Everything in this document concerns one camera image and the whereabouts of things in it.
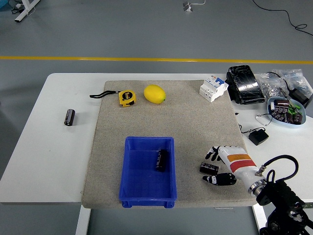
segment clear plastic bag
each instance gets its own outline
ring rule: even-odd
[[[284,80],[274,73],[261,73],[256,76],[256,80],[259,83],[259,86],[266,101],[274,96],[283,97],[280,88],[282,88],[283,90],[287,90],[287,86]]]
[[[303,76],[302,70],[273,70],[273,72],[279,74],[287,84],[285,84],[287,93],[288,90],[298,89],[307,98],[312,95],[312,88]]]

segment red stripe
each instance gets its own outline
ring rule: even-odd
[[[237,169],[245,166],[256,166],[253,160],[236,161],[230,164],[230,169],[234,173]]]

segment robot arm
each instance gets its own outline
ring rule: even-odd
[[[214,160],[222,160],[223,163],[231,170],[232,175],[229,176],[230,182],[233,182],[232,179],[236,178],[242,180],[247,192],[257,196],[266,184],[265,177],[261,174],[256,174],[259,169],[257,168],[254,161],[246,153],[246,151],[238,146],[216,146],[212,147],[207,153],[206,159],[211,158]],[[214,182],[217,182],[217,185],[227,185],[225,183],[226,179],[222,179],[218,174],[215,177],[207,178],[206,181],[214,179]]]
[[[236,179],[242,180],[246,190],[256,196],[256,201],[261,205],[270,202],[276,209],[268,217],[267,226],[260,229],[260,235],[308,235],[305,230],[308,226],[313,229],[313,222],[303,211],[305,203],[287,186],[285,180],[292,178],[298,171],[297,160],[289,155],[281,155],[267,161],[260,169],[241,147],[215,146],[207,153],[206,159],[223,161],[231,173],[204,176],[203,179],[214,185],[232,185]],[[262,175],[266,166],[272,162],[287,158],[295,163],[292,175],[276,180],[275,171],[269,171],[267,178]]]

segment table leg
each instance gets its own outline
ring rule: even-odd
[[[20,13],[19,16],[17,16],[17,18],[15,19],[16,22],[21,22],[22,19],[28,15],[28,13],[31,11],[31,9],[34,8],[34,6],[39,3],[40,0],[34,0],[32,3],[29,3],[29,0],[22,0],[23,5],[25,7],[25,10]]]
[[[254,213],[256,225],[258,226],[258,230],[260,230],[261,228],[266,226],[266,222],[267,222],[264,209],[259,204],[255,204],[252,206],[252,210]]]
[[[91,209],[86,209],[83,206],[80,207],[79,218],[75,235],[86,235],[88,231],[88,224],[90,218]]]

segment beige mat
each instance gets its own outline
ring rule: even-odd
[[[166,92],[162,104],[143,95],[149,84]],[[251,206],[253,199],[238,181],[234,186],[214,186],[199,173],[208,150],[217,145],[245,148],[228,93],[210,103],[199,95],[203,81],[108,81],[105,90],[133,90],[137,102],[119,107],[118,95],[102,98],[86,182],[85,208],[122,208],[118,199],[127,136],[171,136],[175,140],[178,207]],[[219,173],[229,172],[222,162]]]

